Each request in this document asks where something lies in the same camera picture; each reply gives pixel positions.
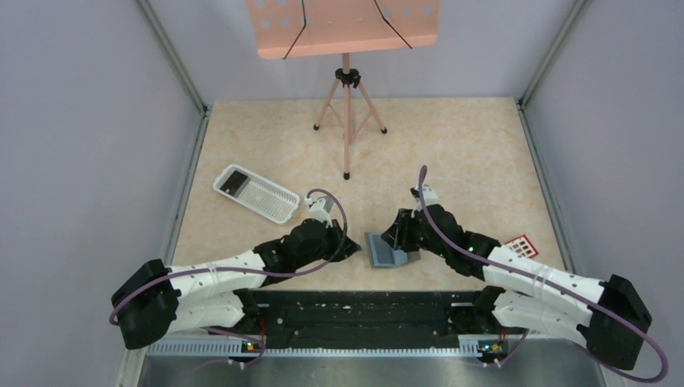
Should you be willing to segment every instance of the black cable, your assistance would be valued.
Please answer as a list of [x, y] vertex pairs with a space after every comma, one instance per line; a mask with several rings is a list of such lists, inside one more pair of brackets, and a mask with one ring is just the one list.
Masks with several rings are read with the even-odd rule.
[[382, 20], [385, 20], [385, 23], [387, 23], [387, 25], [390, 26], [392, 31], [394, 31], [394, 33], [397, 34], [397, 36], [400, 37], [404, 41], [404, 43], [407, 44], [408, 48], [410, 48], [412, 50], [413, 47], [411, 47], [411, 45], [406, 41], [406, 39], [404, 39], [402, 34], [400, 34], [399, 31], [397, 31], [397, 29], [394, 28], [394, 26], [392, 26], [392, 23], [390, 23], [390, 21], [385, 18], [385, 15], [382, 13], [382, 10], [380, 9], [380, 6], [377, 4], [377, 0], [373, 0], [373, 1], [375, 2], [375, 6], [377, 7], [377, 11], [380, 12], [380, 16], [382, 17]]
[[302, 0], [302, 15], [303, 15], [303, 19], [304, 19], [304, 25], [302, 26], [302, 29], [299, 30], [299, 33], [297, 34], [297, 38], [295, 38], [294, 42], [292, 42], [290, 49], [287, 50], [287, 53], [285, 54], [285, 56], [282, 57], [283, 60], [287, 59], [287, 56], [290, 54], [290, 51], [292, 51], [292, 48], [294, 47], [294, 45], [297, 44], [297, 40], [299, 40], [299, 36], [302, 36], [302, 32], [304, 32], [304, 28], [307, 27], [307, 10], [304, 9], [304, 0]]

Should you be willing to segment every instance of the music stand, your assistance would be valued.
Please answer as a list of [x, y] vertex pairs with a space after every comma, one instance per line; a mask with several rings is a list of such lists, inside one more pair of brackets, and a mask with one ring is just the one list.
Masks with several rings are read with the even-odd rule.
[[[257, 52], [266, 59], [342, 54], [342, 67], [323, 104], [314, 129], [328, 107], [344, 127], [344, 179], [349, 170], [349, 144], [372, 115], [381, 133], [387, 128], [375, 109], [351, 52], [428, 46], [437, 41], [440, 0], [245, 0], [252, 19]], [[337, 86], [344, 90], [344, 119], [330, 101]], [[352, 130], [351, 88], [358, 88], [369, 106], [362, 124]]]

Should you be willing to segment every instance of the gray wall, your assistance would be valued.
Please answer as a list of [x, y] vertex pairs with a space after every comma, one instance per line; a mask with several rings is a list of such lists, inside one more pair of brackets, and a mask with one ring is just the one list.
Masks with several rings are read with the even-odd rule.
[[133, 1], [0, 2], [0, 385], [112, 385], [198, 128]]
[[681, 385], [684, 2], [592, 2], [528, 114], [578, 271], [632, 280]]
[[[261, 59], [245, 0], [151, 3], [208, 102], [322, 98], [341, 66], [337, 55]], [[443, 0], [436, 45], [354, 54], [352, 66], [376, 97], [519, 97], [573, 3]]]

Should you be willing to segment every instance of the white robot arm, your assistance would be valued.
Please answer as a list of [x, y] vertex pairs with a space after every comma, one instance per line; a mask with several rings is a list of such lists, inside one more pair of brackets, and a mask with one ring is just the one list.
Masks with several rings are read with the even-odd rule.
[[[237, 256], [191, 266], [165, 267], [161, 260], [144, 264], [111, 298], [110, 321], [119, 326], [126, 348], [199, 327], [249, 328], [259, 313], [249, 289], [310, 273], [361, 250], [331, 219], [330, 198], [307, 199], [307, 204], [310, 218], [291, 233]], [[324, 262], [295, 273], [316, 260]]]
[[[550, 285], [570, 289], [645, 333], [651, 315], [628, 280], [616, 275], [609, 281], [580, 277], [519, 256], [496, 239], [464, 231], [429, 186], [423, 185], [422, 190], [416, 186], [411, 193], [415, 208], [400, 209], [382, 239], [395, 250], [430, 251], [444, 258], [457, 273], [492, 285], [485, 287], [475, 302], [479, 313], [473, 314], [474, 327], [492, 333], [501, 327], [548, 333], [585, 347], [606, 364], [633, 369], [644, 340], [611, 316]], [[449, 246], [445, 238], [459, 249]]]

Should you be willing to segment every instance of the white cable tie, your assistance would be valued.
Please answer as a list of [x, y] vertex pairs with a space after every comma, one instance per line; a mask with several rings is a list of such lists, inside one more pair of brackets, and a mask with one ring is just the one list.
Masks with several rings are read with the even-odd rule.
[[552, 272], [551, 266], [548, 266], [545, 264], [542, 266], [542, 268], [544, 268], [544, 271], [546, 273], [544, 273], [544, 275], [542, 276], [543, 279], [541, 281], [541, 287], [539, 288], [541, 295], [544, 294], [544, 287], [546, 286], [546, 280], [548, 280], [548, 278], [551, 276], [551, 272]]
[[536, 286], [536, 283], [539, 281], [539, 277], [541, 277], [541, 270], [542, 270], [542, 267], [540, 266], [539, 268], [537, 268], [533, 271], [535, 277], [532, 280], [532, 295], [534, 296], [534, 298], [537, 298], [537, 299], [539, 299], [541, 296], [540, 292], [538, 293], [539, 290], [537, 289], [537, 286]]

